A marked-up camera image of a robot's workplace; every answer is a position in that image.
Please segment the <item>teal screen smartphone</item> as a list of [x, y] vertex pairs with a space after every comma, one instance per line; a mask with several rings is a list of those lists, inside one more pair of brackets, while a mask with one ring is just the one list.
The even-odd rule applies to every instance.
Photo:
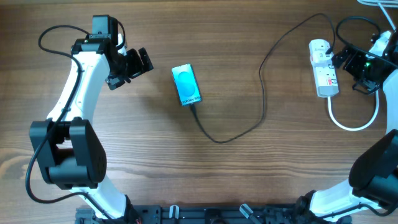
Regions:
[[172, 68], [172, 77], [182, 106], [201, 102], [200, 89], [191, 64]]

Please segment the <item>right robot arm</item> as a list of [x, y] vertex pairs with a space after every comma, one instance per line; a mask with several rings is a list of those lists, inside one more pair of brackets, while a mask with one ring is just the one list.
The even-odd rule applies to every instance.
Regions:
[[368, 52], [350, 44], [328, 60], [322, 60], [312, 45], [310, 52], [314, 68], [343, 67], [368, 93], [382, 89], [387, 128], [386, 135], [355, 161], [347, 180], [301, 196], [292, 210], [292, 221], [338, 223], [365, 209], [388, 216], [397, 208], [397, 32], [377, 35]]

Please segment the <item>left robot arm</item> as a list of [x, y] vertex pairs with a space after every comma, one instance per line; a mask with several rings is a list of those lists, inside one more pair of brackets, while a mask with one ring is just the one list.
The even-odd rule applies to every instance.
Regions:
[[127, 49], [123, 25], [109, 15], [93, 16], [91, 32], [71, 47], [70, 74], [44, 121], [34, 121], [29, 137], [44, 181], [81, 197], [101, 223], [141, 223], [127, 195], [106, 175], [107, 159], [92, 120], [103, 84], [111, 90], [152, 70], [145, 49]]

